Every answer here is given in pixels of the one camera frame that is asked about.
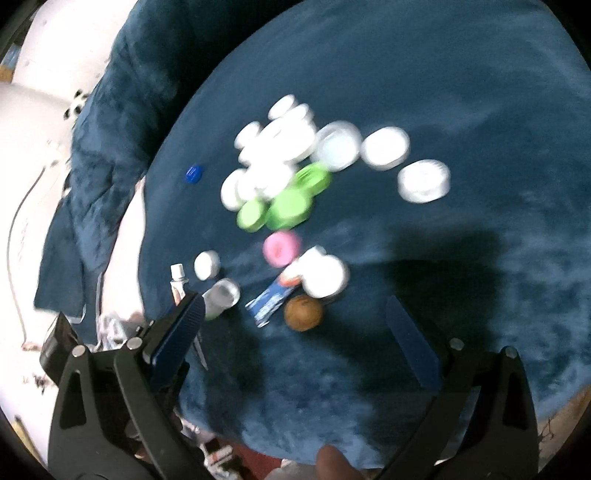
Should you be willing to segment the right hand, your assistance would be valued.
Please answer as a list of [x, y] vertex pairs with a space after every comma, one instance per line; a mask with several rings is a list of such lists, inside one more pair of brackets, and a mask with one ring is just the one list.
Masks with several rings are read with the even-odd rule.
[[331, 445], [318, 450], [315, 471], [320, 480], [363, 480], [363, 474], [349, 464], [340, 450]]

